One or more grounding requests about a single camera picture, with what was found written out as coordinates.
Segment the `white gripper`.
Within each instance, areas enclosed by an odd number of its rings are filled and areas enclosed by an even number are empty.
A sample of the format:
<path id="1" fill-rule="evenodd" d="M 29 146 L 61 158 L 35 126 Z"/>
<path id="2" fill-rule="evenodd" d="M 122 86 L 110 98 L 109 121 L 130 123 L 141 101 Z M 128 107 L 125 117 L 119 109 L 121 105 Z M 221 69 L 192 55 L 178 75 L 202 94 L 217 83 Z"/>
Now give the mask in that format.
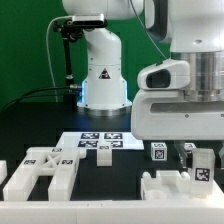
<path id="1" fill-rule="evenodd" d="M 192 155 L 183 140 L 223 140 L 218 167 L 224 167 L 224 102 L 187 102 L 181 91 L 144 91 L 136 94 L 131 132 L 140 140 L 175 140 L 183 168 Z"/>

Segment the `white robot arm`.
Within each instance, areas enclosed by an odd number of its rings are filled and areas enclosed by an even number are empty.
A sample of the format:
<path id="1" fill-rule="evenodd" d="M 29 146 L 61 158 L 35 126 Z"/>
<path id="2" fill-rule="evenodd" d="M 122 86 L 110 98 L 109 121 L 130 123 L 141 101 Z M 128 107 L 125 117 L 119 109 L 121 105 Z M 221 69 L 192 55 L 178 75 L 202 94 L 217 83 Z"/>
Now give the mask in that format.
<path id="1" fill-rule="evenodd" d="M 224 167 L 224 0 L 141 0 L 127 29 L 139 62 L 132 134 L 144 141 L 221 141 Z"/>

